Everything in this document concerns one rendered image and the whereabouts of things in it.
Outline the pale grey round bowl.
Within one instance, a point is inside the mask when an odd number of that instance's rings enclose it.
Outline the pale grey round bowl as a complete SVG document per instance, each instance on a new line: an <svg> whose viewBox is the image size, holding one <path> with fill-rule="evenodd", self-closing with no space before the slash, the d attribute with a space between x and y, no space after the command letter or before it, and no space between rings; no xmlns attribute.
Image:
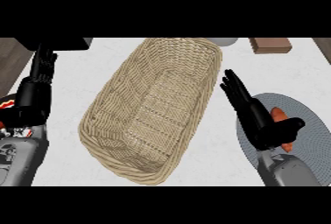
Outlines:
<svg viewBox="0 0 331 224"><path fill-rule="evenodd" d="M218 45L218 46L231 46L238 38L209 38L209 40Z"/></svg>

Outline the tan wicker basket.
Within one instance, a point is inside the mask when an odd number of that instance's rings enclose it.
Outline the tan wicker basket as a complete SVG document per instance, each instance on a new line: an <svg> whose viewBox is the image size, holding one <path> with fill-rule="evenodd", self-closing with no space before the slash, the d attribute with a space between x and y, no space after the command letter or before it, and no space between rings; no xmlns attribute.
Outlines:
<svg viewBox="0 0 331 224"><path fill-rule="evenodd" d="M220 47L206 38L147 38L87 108L80 142L138 184L163 183L182 161L222 61Z"/></svg>

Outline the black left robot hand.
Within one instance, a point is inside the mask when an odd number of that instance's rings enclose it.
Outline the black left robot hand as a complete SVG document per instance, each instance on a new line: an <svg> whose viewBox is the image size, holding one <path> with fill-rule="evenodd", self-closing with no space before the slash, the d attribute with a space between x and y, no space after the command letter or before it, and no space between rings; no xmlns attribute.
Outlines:
<svg viewBox="0 0 331 224"><path fill-rule="evenodd" d="M48 122L52 102L52 80L58 55L40 44L30 75L22 79L12 108L0 108L0 122L8 128L24 128Z"/></svg>

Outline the orange sweet potato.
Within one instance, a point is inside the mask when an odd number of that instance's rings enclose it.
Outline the orange sweet potato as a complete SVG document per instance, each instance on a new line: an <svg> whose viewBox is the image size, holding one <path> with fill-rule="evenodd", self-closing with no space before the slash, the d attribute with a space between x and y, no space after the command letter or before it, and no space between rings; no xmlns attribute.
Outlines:
<svg viewBox="0 0 331 224"><path fill-rule="evenodd" d="M272 136L277 142L281 144L284 151L290 152L293 150L293 142L296 138L296 126L293 124L293 120L288 118L285 112L278 107L272 108L271 116L274 118Z"/></svg>

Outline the brown wooden block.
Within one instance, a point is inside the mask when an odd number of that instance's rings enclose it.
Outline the brown wooden block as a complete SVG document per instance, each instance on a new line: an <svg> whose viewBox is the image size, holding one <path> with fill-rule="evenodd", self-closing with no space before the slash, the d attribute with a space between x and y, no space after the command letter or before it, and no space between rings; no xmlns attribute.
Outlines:
<svg viewBox="0 0 331 224"><path fill-rule="evenodd" d="M250 38L253 52L262 53L288 53L293 49L288 38Z"/></svg>

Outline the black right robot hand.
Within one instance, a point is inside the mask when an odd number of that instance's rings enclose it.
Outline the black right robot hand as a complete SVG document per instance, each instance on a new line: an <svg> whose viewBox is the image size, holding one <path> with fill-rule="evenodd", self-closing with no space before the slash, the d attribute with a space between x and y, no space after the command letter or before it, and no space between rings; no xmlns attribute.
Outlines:
<svg viewBox="0 0 331 224"><path fill-rule="evenodd" d="M257 98L251 97L232 69L225 70L220 87L253 147L259 151L266 151L283 144L290 144L296 140L299 130L306 126L305 120L294 117L275 121L265 105Z"/></svg>

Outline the grey oval placemat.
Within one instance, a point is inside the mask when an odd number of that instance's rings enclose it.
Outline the grey oval placemat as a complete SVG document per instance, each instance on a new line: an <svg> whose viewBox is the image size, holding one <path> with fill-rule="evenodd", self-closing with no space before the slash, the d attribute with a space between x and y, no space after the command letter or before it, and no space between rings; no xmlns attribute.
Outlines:
<svg viewBox="0 0 331 224"><path fill-rule="evenodd" d="M254 96L268 110L278 107L290 118L305 120L305 127L299 130L293 151L285 153L283 147L271 149L272 155L294 155L309 166L321 186L331 185L331 131L311 108L294 98L275 93ZM243 125L237 123L237 136L244 155L257 170L257 150L244 134Z"/></svg>

